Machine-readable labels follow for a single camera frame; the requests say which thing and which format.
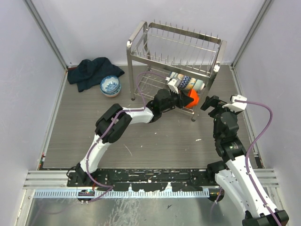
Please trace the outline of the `plain orange bowl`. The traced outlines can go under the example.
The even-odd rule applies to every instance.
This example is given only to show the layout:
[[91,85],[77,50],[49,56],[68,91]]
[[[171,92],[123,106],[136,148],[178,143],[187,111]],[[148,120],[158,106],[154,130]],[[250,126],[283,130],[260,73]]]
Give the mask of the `plain orange bowl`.
[[199,96],[198,96],[198,93],[197,91],[195,91],[194,89],[191,89],[189,92],[188,92],[188,97],[192,98],[192,102],[190,102],[189,104],[187,104],[185,106],[185,108],[192,108],[194,106],[196,106],[199,102]]

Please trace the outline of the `blue white floral bowl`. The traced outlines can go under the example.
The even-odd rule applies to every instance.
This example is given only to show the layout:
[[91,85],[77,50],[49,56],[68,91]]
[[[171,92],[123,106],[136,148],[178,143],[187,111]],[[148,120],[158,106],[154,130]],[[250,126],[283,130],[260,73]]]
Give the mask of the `blue white floral bowl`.
[[106,76],[100,83],[100,90],[108,94],[114,92],[119,87],[121,87],[121,84],[119,78],[115,75]]

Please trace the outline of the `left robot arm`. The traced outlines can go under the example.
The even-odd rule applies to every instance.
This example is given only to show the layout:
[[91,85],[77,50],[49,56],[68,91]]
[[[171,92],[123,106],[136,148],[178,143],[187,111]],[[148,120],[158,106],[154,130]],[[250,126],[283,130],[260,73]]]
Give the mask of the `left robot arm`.
[[195,91],[188,93],[179,90],[177,93],[160,89],[154,99],[140,108],[125,108],[113,104],[95,124],[93,142],[85,157],[74,167],[77,181],[83,186],[95,183],[93,173],[108,147],[118,141],[129,125],[138,123],[153,123],[162,113],[175,108],[192,107],[198,103],[199,97]]

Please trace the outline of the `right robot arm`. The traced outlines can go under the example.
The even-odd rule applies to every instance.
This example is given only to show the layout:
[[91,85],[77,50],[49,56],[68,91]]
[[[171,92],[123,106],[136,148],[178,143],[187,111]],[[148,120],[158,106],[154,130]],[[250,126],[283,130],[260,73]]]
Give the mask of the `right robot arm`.
[[222,158],[208,164],[206,179],[213,186],[219,185],[242,212],[242,225],[285,226],[287,212],[279,210],[263,189],[249,160],[251,148],[245,149],[238,138],[238,114],[247,104],[249,101],[241,95],[232,96],[230,103],[212,96],[201,106],[203,111],[213,108],[208,115],[214,120],[214,145]]

